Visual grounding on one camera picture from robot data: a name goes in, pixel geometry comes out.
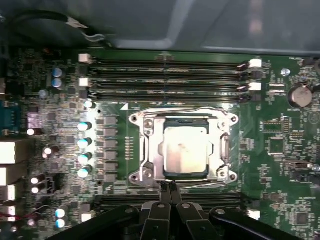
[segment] capacitor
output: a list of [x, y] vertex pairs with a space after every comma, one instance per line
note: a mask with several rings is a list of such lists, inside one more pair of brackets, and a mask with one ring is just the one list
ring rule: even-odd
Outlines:
[[41, 173], [38, 176], [31, 178], [31, 183], [32, 184], [38, 184], [38, 183], [44, 181], [45, 179], [46, 179], [46, 175]]
[[57, 145], [55, 145], [55, 146], [51, 146], [51, 147], [46, 147], [43, 152], [47, 155], [51, 155], [51, 154], [58, 153], [59, 150], [60, 150], [59, 147]]
[[37, 194], [39, 193], [40, 191], [42, 191], [43, 189], [46, 188], [46, 183], [44, 181], [42, 182], [39, 182], [36, 186], [34, 186], [32, 189], [31, 189], [31, 192], [33, 194]]
[[46, 90], [40, 90], [38, 95], [39, 95], [39, 98], [45, 99], [48, 96], [48, 92]]
[[78, 162], [81, 165], [87, 165], [88, 161], [92, 158], [92, 153], [91, 152], [85, 152], [82, 153], [80, 156], [78, 156]]
[[94, 109], [96, 107], [96, 104], [90, 100], [85, 101], [83, 105], [86, 109]]
[[34, 219], [29, 219], [26, 224], [29, 226], [29, 227], [34, 227], [36, 225], [36, 221]]
[[92, 171], [91, 165], [86, 165], [78, 171], [78, 176], [82, 179], [85, 179]]
[[78, 130], [82, 132], [90, 130], [91, 128], [92, 128], [92, 124], [87, 121], [83, 121], [78, 124]]
[[62, 86], [62, 80], [60, 78], [55, 78], [52, 80], [51, 84], [52, 84], [52, 87], [59, 89]]
[[55, 221], [55, 226], [58, 228], [58, 229], [63, 229], [65, 226], [66, 226], [66, 220], [65, 219], [57, 219]]
[[61, 78], [63, 73], [64, 72], [61, 70], [61, 68], [58, 68], [58, 67], [52, 70], [52, 76], [54, 76], [55, 78]]
[[68, 211], [69, 211], [68, 206], [63, 204], [55, 211], [54, 214], [58, 219], [62, 219], [66, 216]]
[[38, 136], [44, 134], [44, 132], [41, 128], [29, 128], [26, 131], [26, 134], [28, 134], [29, 136]]
[[92, 144], [92, 139], [89, 138], [89, 137], [80, 139], [78, 141], [78, 146], [81, 149], [84, 149], [84, 148], [88, 147], [90, 144]]

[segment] chip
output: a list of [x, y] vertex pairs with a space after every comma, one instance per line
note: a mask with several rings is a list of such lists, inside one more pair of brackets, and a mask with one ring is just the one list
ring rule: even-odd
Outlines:
[[71, 209], [77, 209], [78, 205], [79, 205], [79, 203], [77, 201], [70, 202], [70, 208]]
[[39, 113], [39, 107], [37, 106], [30, 106], [28, 108], [28, 112], [31, 113], [31, 114], [37, 114]]
[[76, 89], [74, 87], [69, 87], [68, 88], [68, 94], [69, 95], [75, 95], [76, 94]]
[[98, 175], [96, 178], [98, 180], [105, 180], [105, 175]]
[[308, 224], [308, 222], [309, 222], [308, 213], [297, 213], [296, 214], [296, 224], [297, 225]]
[[117, 124], [118, 120], [115, 116], [107, 116], [105, 118], [105, 123], [106, 125], [115, 125]]
[[57, 115], [54, 112], [48, 113], [48, 121], [55, 121]]
[[57, 141], [57, 136], [49, 136], [50, 141]]
[[97, 119], [97, 120], [96, 120], [96, 124], [98, 124], [98, 125], [104, 125], [104, 124], [105, 124], [105, 120], [104, 120], [104, 119]]
[[58, 170], [59, 169], [59, 164], [57, 162], [52, 162], [51, 163], [51, 170]]
[[95, 155], [99, 159], [101, 159], [101, 158], [103, 158], [105, 156], [105, 154], [103, 152], [97, 152]]
[[81, 186], [71, 186], [71, 192], [73, 192], [74, 194], [79, 194], [81, 192]]
[[97, 147], [104, 147], [105, 146], [103, 141], [97, 141], [95, 144]]
[[261, 71], [252, 71], [251, 78], [253, 79], [262, 79], [263, 73]]
[[79, 98], [87, 99], [88, 98], [88, 92], [86, 90], [80, 90], [79, 91]]
[[75, 137], [74, 136], [67, 136], [66, 137], [66, 143], [67, 144], [74, 144], [75, 143]]

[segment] mounting screw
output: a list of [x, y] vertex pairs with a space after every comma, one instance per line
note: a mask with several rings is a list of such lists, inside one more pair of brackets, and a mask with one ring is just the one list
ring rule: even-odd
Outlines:
[[188, 203], [184, 203], [181, 205], [184, 209], [190, 208], [190, 205]]
[[154, 122], [151, 119], [147, 119], [144, 121], [143, 125], [145, 129], [152, 129], [154, 126]]
[[130, 214], [133, 212], [132, 208], [128, 208], [124, 211], [126, 214]]
[[288, 77], [291, 74], [290, 69], [284, 68], [281, 70], [281, 76], [282, 77]]
[[217, 209], [217, 210], [215, 210], [215, 212], [216, 212], [217, 214], [219, 214], [219, 215], [223, 215], [223, 214], [226, 213], [225, 210], [223, 210], [223, 209]]

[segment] blue capacitor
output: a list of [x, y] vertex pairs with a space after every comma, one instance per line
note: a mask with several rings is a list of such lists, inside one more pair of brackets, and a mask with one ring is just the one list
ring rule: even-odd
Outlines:
[[55, 226], [58, 229], [63, 229], [66, 226], [66, 221], [63, 219], [58, 219], [57, 221], [55, 221]]
[[54, 76], [55, 78], [60, 78], [62, 76], [63, 72], [60, 68], [54, 68], [52, 70], [52, 76]]
[[62, 86], [62, 81], [60, 78], [55, 78], [52, 80], [51, 84], [52, 84], [52, 87], [55, 87], [58, 89]]

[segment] cable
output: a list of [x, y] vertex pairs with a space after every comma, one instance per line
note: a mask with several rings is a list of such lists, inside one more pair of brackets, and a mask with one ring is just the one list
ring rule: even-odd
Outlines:
[[33, 212], [28, 213], [28, 214], [26, 214], [24, 216], [11, 215], [11, 214], [0, 212], [0, 218], [15, 218], [16, 221], [22, 220], [22, 219], [29, 219], [29, 218], [32, 218], [35, 214], [42, 215], [40, 212], [37, 212], [37, 211], [39, 211], [40, 209], [45, 208], [45, 207], [51, 208], [49, 205], [43, 205], [43, 206], [37, 208], [36, 210], [34, 210]]
[[86, 24], [80, 23], [78, 20], [66, 16], [61, 13], [52, 12], [52, 11], [45, 11], [45, 10], [27, 10], [16, 14], [15, 16], [11, 17], [9, 20], [5, 22], [5, 28], [9, 31], [15, 32], [16, 27], [25, 22], [30, 20], [55, 20], [59, 22], [63, 22], [73, 28], [76, 28], [81, 31], [84, 37], [93, 43], [100, 43], [105, 46], [106, 43], [103, 42], [105, 40], [105, 36], [95, 30], [94, 27], [88, 26]]

